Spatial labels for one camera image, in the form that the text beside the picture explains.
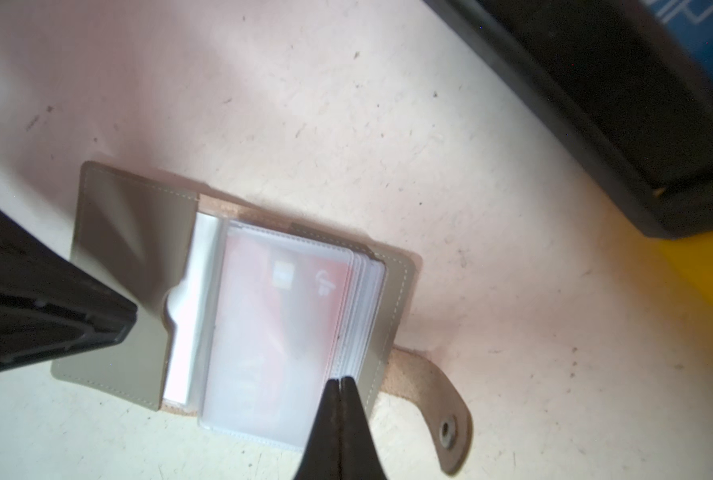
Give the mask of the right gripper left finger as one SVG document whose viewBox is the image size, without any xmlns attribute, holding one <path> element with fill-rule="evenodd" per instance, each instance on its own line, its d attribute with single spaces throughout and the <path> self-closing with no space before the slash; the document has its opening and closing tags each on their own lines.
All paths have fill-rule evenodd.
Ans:
<svg viewBox="0 0 713 480">
<path fill-rule="evenodd" d="M 342 402 L 340 382 L 330 379 L 324 386 L 314 425 L 294 480 L 340 479 L 340 433 Z"/>
</svg>

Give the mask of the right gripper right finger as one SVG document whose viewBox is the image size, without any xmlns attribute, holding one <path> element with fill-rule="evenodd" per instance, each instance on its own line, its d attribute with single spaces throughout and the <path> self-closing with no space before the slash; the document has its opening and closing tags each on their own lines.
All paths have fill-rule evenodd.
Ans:
<svg viewBox="0 0 713 480">
<path fill-rule="evenodd" d="M 356 380 L 351 377 L 340 379 L 340 478 L 387 479 L 373 443 Z"/>
</svg>

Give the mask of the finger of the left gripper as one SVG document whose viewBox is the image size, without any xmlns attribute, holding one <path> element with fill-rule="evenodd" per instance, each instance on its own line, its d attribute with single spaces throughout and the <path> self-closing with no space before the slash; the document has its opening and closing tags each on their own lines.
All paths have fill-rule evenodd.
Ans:
<svg viewBox="0 0 713 480">
<path fill-rule="evenodd" d="M 136 314 L 0 211 L 0 372 L 120 344 Z"/>
</svg>

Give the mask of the grey leather card holder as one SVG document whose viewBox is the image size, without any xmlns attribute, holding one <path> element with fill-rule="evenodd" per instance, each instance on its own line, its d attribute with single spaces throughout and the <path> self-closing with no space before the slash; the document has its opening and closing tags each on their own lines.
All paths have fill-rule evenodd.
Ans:
<svg viewBox="0 0 713 480">
<path fill-rule="evenodd" d="M 371 409 L 379 392 L 411 402 L 428 428 L 441 470 L 454 475 L 462 468 L 473 433 L 468 407 L 435 364 L 394 345 L 418 272 L 407 252 L 367 237 L 296 222 L 226 194 L 190 189 L 184 181 L 160 182 L 96 161 L 86 162 L 80 170 L 70 260 L 130 298 L 138 306 L 138 321 L 126 340 L 114 347 L 56 360 L 56 379 L 152 411 L 176 410 L 174 402 L 164 399 L 166 374 L 174 368 L 174 330 L 166 318 L 166 297 L 186 276 L 198 214 L 298 234 L 381 262 L 386 278 L 356 379 L 362 405 Z"/>
</svg>

